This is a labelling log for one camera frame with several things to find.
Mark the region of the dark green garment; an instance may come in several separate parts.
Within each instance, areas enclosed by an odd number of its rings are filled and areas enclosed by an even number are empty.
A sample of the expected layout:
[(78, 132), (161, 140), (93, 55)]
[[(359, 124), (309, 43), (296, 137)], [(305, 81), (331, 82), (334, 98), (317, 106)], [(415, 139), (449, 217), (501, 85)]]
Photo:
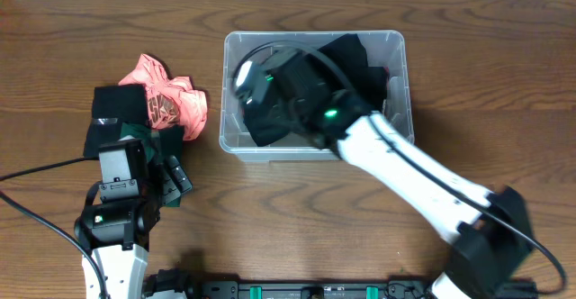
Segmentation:
[(179, 125), (157, 130), (140, 124), (124, 123), (121, 126), (120, 140), (141, 140), (148, 162), (148, 172), (151, 179), (158, 183), (160, 166), (164, 161), (171, 156), (181, 160), (184, 132), (184, 127)]

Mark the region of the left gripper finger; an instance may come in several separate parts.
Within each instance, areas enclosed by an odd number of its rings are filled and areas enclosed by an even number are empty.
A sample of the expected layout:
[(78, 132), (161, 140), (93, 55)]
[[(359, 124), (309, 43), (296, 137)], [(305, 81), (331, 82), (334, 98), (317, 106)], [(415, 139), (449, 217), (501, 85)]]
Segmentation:
[(180, 162), (175, 156), (170, 156), (165, 159), (168, 175), (181, 195), (186, 195), (193, 190), (193, 184), (185, 173)]
[(173, 169), (166, 164), (160, 164), (156, 166), (156, 170), (157, 181), (161, 191), (161, 204), (163, 206), (179, 206), (181, 203), (181, 191)]

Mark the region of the black shirt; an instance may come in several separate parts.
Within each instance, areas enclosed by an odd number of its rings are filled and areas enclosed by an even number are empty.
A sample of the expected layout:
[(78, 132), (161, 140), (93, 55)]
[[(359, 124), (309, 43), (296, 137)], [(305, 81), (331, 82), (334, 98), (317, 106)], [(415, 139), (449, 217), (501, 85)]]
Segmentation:
[[(327, 102), (311, 113), (313, 134), (302, 136), (313, 147), (334, 150), (347, 137), (347, 128), (361, 116), (379, 111), (387, 97), (389, 71), (370, 66), (366, 49), (355, 34), (345, 34), (320, 47), (298, 41), (270, 41), (252, 49), (239, 65), (249, 59), (262, 61), (279, 50), (297, 50), (312, 56), (318, 71), (330, 79), (334, 92)], [(284, 137), (251, 137), (259, 147)]]

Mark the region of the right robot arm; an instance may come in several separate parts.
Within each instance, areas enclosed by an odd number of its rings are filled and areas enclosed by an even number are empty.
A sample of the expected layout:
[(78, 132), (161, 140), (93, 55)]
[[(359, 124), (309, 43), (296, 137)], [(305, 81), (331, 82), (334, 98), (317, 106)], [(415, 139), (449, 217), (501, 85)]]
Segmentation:
[(536, 248), (525, 200), (456, 175), (401, 136), (349, 81), (236, 79), (244, 115), (308, 138), (381, 181), (451, 247), (436, 298), (493, 298)]

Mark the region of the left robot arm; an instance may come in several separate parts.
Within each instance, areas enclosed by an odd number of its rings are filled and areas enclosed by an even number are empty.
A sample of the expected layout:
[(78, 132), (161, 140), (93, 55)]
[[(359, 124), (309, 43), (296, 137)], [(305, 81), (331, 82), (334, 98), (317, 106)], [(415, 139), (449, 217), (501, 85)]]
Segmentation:
[(187, 273), (177, 268), (146, 276), (149, 234), (160, 208), (192, 190), (176, 157), (152, 159), (121, 149), (99, 155), (102, 180), (86, 195), (76, 220), (87, 298), (192, 298)]

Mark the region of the clear plastic storage bin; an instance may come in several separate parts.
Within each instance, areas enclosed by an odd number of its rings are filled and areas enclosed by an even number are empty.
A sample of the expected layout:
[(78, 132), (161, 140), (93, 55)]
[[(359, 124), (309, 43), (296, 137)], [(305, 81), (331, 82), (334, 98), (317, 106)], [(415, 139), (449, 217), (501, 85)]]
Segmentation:
[[(241, 106), (233, 93), (233, 72), (252, 49), (270, 41), (298, 41), (320, 48), (345, 35), (340, 32), (231, 32), (224, 41), (220, 110), (220, 147), (244, 162), (336, 160), (327, 149), (316, 149), (293, 133), (258, 147), (243, 123)], [(394, 30), (355, 31), (370, 66), (387, 68), (390, 80), (382, 108), (386, 119), (410, 143), (415, 141), (410, 104), (410, 84), (403, 35)]]

